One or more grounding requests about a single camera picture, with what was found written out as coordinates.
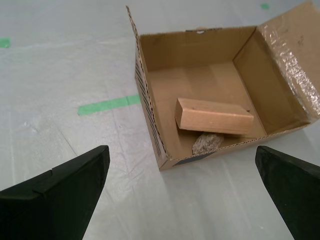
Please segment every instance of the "wood block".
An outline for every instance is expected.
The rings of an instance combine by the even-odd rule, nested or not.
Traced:
[[[179,97],[175,106],[175,120],[178,127],[185,130],[247,134],[254,116],[240,105]]]

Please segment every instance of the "cardboard box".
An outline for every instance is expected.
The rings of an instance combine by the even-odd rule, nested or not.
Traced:
[[[305,2],[259,26],[138,35],[135,80],[160,170],[304,128],[320,117],[320,14]],[[179,129],[177,98],[247,106],[248,134],[192,154],[201,132]]]

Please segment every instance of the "plastic sheet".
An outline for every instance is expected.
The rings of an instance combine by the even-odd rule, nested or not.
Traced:
[[[4,1],[0,31],[0,189],[99,145],[110,168],[84,240],[292,240],[255,166],[256,148],[159,172],[139,104],[79,116],[79,106],[137,94],[139,33],[255,25],[249,0]],[[320,123],[268,146],[320,165]]]
[[[301,90],[306,97],[307,101],[312,105],[313,110],[317,115],[320,115],[320,95],[310,81],[310,78],[307,76],[306,72],[300,66],[294,52],[288,46],[288,43],[285,39],[279,37],[276,30],[269,30],[269,26],[264,26],[265,38],[269,38],[271,42],[271,47],[275,52],[275,59],[277,64],[282,69],[282,74],[287,80],[290,89],[293,94],[297,97],[303,109],[308,112],[304,102],[299,97],[298,91]]]

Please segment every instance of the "box lid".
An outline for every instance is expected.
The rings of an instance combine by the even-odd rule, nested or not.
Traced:
[[[311,122],[320,118],[319,24],[318,9],[306,1],[258,26]]]

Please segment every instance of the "rock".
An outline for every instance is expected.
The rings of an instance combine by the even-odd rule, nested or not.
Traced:
[[[215,151],[224,141],[224,135],[220,133],[204,132],[195,141],[192,147],[192,153],[202,154]]]

